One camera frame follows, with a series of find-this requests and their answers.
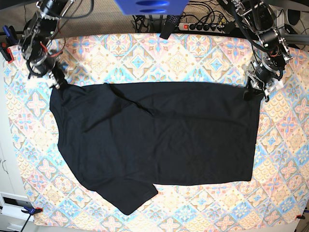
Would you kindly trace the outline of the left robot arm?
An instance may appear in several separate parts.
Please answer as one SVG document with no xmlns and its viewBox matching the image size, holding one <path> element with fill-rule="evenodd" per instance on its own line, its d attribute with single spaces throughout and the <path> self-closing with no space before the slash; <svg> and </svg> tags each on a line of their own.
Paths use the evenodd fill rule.
<svg viewBox="0 0 309 232">
<path fill-rule="evenodd" d="M 283 71 L 292 60 L 285 38 L 276 26 L 276 16 L 261 0 L 230 0 L 231 14 L 252 49 L 263 52 L 261 59 L 247 71 L 244 100 L 263 95 L 269 101 L 273 90 L 283 87 Z"/>
</svg>

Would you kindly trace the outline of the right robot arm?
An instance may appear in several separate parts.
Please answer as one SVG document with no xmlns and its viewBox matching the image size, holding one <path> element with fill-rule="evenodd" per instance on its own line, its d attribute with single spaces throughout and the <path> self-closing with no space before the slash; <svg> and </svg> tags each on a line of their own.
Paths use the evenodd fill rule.
<svg viewBox="0 0 309 232">
<path fill-rule="evenodd" d="M 73 0 L 39 0 L 37 11 L 24 28 L 18 48 L 26 61 L 29 78 L 48 75 L 53 81 L 51 87 L 60 89 L 65 85 L 65 75 L 56 57 L 61 52 L 50 53 L 48 43 L 58 32 L 59 22 L 73 5 Z"/>
</svg>

